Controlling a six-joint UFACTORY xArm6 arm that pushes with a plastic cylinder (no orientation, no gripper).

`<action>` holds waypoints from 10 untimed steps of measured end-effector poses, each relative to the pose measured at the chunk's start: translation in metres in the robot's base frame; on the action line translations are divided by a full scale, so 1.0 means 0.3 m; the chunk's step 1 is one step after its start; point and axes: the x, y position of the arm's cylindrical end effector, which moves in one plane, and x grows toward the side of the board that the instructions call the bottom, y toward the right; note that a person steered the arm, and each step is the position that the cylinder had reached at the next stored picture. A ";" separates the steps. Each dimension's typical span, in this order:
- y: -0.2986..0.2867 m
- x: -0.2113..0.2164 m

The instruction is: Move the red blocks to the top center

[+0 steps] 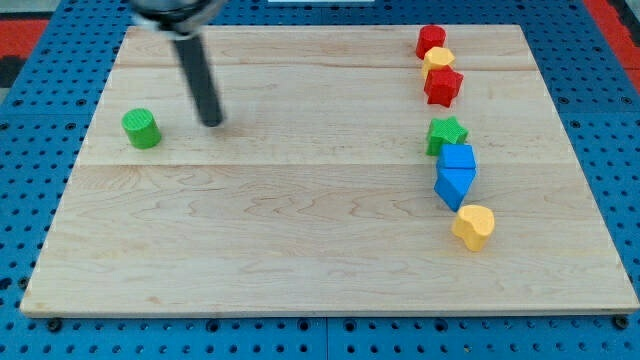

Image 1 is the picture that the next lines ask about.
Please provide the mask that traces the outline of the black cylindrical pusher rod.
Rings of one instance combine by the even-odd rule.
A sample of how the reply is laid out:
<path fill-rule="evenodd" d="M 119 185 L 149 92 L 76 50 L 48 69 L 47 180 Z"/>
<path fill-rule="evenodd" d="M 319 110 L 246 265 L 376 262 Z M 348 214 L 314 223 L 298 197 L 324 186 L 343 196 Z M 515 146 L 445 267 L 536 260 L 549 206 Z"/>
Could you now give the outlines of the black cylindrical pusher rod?
<path fill-rule="evenodd" d="M 173 45 L 201 123 L 221 125 L 224 114 L 200 36 L 176 40 Z"/>

